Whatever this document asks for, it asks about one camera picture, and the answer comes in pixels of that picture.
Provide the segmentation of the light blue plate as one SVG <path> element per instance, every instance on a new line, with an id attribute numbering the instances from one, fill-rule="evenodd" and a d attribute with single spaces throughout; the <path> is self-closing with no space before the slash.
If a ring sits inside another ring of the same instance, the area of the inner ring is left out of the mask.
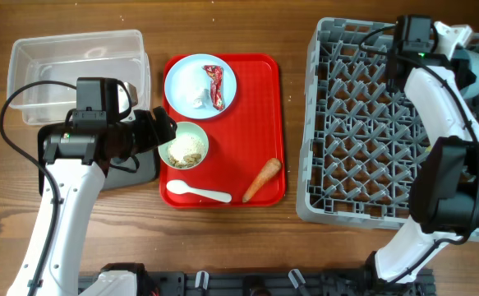
<path id="1" fill-rule="evenodd" d="M 175 62 L 168 70 L 164 82 L 164 94 L 169 105 L 179 114 L 191 119 L 208 119 L 220 115 L 211 103 L 205 102 L 205 107 L 194 109 L 187 103 L 187 96 L 197 88 L 210 90 L 210 78 L 203 70 L 204 65 L 217 65 L 223 68 L 222 97 L 224 110 L 235 99 L 237 79 L 232 68 L 221 58 L 210 54 L 192 54 Z"/>

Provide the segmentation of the white tissue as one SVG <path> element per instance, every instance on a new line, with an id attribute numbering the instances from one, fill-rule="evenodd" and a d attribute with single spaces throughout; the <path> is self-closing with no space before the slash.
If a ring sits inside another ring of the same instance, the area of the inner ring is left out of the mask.
<path id="1" fill-rule="evenodd" d="M 206 88 L 197 88 L 187 96 L 187 103 L 194 109 L 205 107 L 205 102 L 210 98 L 210 91 Z"/>

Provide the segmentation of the white plastic spoon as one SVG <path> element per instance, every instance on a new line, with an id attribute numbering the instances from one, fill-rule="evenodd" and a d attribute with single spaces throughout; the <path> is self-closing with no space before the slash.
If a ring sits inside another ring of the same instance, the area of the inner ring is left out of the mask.
<path id="1" fill-rule="evenodd" d="M 229 193 L 190 187 L 184 181 L 179 179 L 168 181 L 166 184 L 166 188 L 171 193 L 178 195 L 191 193 L 222 203 L 229 203 L 232 200 L 232 195 Z"/>

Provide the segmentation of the orange carrot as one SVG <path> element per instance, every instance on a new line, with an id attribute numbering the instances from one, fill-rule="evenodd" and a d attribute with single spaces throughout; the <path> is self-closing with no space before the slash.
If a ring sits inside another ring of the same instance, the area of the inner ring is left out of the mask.
<path id="1" fill-rule="evenodd" d="M 282 168 L 282 163 L 276 158 L 268 160 L 260 172 L 256 175 L 246 192 L 242 196 L 242 202 L 249 202 L 252 197 Z"/>

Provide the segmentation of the light blue bowl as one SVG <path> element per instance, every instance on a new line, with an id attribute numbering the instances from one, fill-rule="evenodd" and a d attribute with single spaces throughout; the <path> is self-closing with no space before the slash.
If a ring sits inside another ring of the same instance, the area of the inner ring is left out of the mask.
<path id="1" fill-rule="evenodd" d="M 455 80 L 465 100 L 479 95 L 479 53 L 458 49 L 454 53 L 456 62 Z"/>

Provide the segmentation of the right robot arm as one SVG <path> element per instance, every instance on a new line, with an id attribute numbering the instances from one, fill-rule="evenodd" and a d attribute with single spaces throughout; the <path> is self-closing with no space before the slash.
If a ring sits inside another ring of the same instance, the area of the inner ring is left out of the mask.
<path id="1" fill-rule="evenodd" d="M 466 104 L 479 94 L 479 55 L 389 53 L 386 77 L 419 113 L 431 151 L 412 183 L 408 220 L 367 258 L 364 287 L 373 292 L 412 283 L 444 247 L 479 228 L 479 123 Z"/>

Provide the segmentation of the green bowl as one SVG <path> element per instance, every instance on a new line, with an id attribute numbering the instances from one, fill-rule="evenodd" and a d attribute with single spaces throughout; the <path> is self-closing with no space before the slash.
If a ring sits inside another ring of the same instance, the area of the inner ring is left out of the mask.
<path id="1" fill-rule="evenodd" d="M 159 147 L 159 156 L 170 168 L 194 169 L 203 162 L 209 148 L 209 138 L 202 127 L 191 122 L 179 122 L 175 138 Z"/>

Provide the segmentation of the rice and food scraps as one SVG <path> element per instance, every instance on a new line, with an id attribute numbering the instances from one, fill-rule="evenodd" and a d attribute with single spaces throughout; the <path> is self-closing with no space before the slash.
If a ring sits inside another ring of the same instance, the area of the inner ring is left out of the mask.
<path id="1" fill-rule="evenodd" d="M 168 147 L 168 160 L 178 169 L 188 169 L 198 165 L 205 154 L 205 144 L 198 136 L 183 134 Z"/>

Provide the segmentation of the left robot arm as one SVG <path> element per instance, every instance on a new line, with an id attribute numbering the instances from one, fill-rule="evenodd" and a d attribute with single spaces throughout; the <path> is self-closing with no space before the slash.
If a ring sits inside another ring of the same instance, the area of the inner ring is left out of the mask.
<path id="1" fill-rule="evenodd" d="M 8 295 L 151 295 L 154 281 L 141 263 L 108 264 L 79 290 L 86 230 L 106 173 L 98 163 L 56 159 L 45 167 L 42 201 L 22 266 Z"/>

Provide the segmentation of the red snack wrapper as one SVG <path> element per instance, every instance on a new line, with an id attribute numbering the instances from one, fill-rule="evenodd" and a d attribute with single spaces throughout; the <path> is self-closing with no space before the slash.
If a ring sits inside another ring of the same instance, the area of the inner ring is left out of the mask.
<path id="1" fill-rule="evenodd" d="M 215 109 L 224 110 L 224 101 L 222 97 L 223 68 L 217 65 L 204 65 L 203 70 L 210 78 L 210 100 Z"/>

